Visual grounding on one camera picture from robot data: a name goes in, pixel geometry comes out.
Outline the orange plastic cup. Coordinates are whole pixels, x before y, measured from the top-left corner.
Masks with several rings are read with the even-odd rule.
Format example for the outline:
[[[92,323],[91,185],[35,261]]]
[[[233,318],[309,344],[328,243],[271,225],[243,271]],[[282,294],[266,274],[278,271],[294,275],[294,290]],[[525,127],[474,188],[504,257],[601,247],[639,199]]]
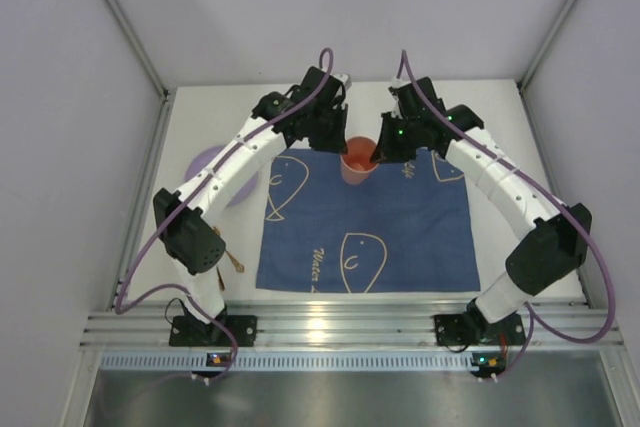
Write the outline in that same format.
[[[342,179],[349,185],[364,182],[377,169],[371,161],[376,142],[368,137],[356,136],[346,141],[347,150],[340,157]]]

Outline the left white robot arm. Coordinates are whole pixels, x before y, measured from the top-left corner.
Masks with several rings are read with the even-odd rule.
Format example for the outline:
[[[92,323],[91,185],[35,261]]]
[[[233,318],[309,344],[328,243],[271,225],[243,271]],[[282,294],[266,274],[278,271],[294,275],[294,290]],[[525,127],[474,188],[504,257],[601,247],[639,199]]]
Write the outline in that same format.
[[[226,244],[215,231],[233,197],[274,157],[298,141],[320,152],[346,151],[346,93],[351,79],[310,67],[286,92],[260,98],[223,150],[175,191],[159,190],[153,210],[159,239],[185,289],[185,317],[205,335],[225,310],[217,265]]]

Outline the blue embroidered cloth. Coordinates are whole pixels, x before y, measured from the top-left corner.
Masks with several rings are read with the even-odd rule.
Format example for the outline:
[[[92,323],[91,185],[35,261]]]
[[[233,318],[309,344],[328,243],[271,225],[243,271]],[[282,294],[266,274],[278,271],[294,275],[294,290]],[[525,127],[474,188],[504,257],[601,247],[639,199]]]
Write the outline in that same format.
[[[290,149],[275,157],[256,286],[318,294],[479,290],[463,173],[421,150],[350,185],[332,154]]]

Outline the purple plastic plate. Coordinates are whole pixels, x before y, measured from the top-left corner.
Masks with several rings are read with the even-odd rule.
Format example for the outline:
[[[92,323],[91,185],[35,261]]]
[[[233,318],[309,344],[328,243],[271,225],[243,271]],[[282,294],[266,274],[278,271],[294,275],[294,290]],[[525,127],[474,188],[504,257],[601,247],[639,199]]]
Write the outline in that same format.
[[[213,147],[209,147],[199,153],[189,164],[187,167],[183,181],[187,182],[191,180],[196,174],[198,174],[202,169],[204,169],[212,160],[214,160],[219,153],[225,148],[224,145],[216,145]],[[228,206],[233,207],[244,202],[249,195],[254,191],[258,184],[259,173],[256,172],[234,195],[234,197],[229,202]]]

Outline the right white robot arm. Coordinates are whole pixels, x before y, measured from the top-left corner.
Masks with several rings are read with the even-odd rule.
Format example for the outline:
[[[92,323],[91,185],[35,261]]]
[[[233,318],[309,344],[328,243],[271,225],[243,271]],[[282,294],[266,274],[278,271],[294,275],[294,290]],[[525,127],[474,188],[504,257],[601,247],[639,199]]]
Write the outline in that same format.
[[[517,175],[515,167],[468,106],[451,109],[430,78],[392,82],[396,105],[382,115],[375,163],[405,163],[425,148],[464,174],[502,214],[518,240],[505,272],[469,302],[458,330],[463,344],[487,343],[505,331],[505,322],[539,293],[582,266],[592,216],[582,204],[567,206],[546,198]]]

